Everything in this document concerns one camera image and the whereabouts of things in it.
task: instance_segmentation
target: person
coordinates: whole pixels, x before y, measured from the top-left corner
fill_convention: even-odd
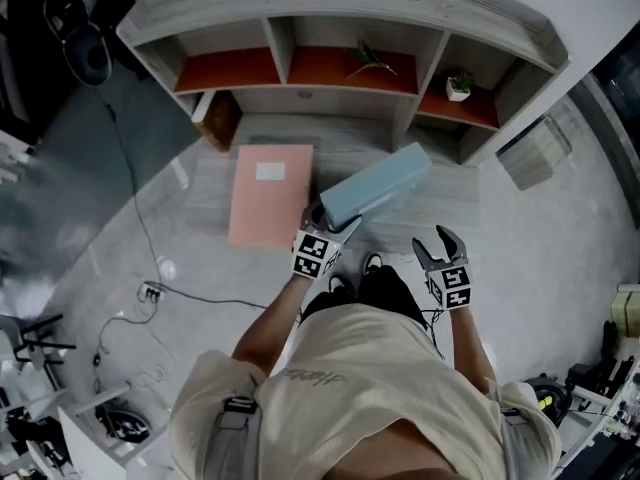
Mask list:
[[[446,365],[409,288],[377,254],[366,259],[357,292],[330,278],[301,316],[286,367],[272,376],[311,284],[294,274],[231,357],[198,358],[170,422],[185,478],[205,477],[222,401],[247,386],[257,386],[262,411],[261,479],[549,478],[560,440],[532,388],[497,386],[469,307],[450,311],[455,368]]]

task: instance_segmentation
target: light blue box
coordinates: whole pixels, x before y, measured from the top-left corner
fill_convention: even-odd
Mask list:
[[[431,160],[414,142],[320,194],[329,226],[339,231],[358,215],[363,220],[408,194],[431,169]]]

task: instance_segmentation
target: pink folder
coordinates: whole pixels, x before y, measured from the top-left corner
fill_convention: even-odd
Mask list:
[[[240,146],[229,243],[291,248],[309,204],[313,146]]]

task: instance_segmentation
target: shoe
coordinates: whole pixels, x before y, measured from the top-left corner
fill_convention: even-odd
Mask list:
[[[372,252],[367,256],[367,259],[364,262],[364,266],[362,268],[362,275],[367,275],[370,272],[373,272],[376,269],[379,269],[382,266],[382,257],[375,252]]]
[[[329,278],[329,293],[340,290],[349,291],[349,285],[341,276],[334,274]]]

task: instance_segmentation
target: strap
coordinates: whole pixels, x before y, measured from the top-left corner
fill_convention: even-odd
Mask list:
[[[224,402],[211,432],[203,480],[257,480],[262,410],[253,398]]]

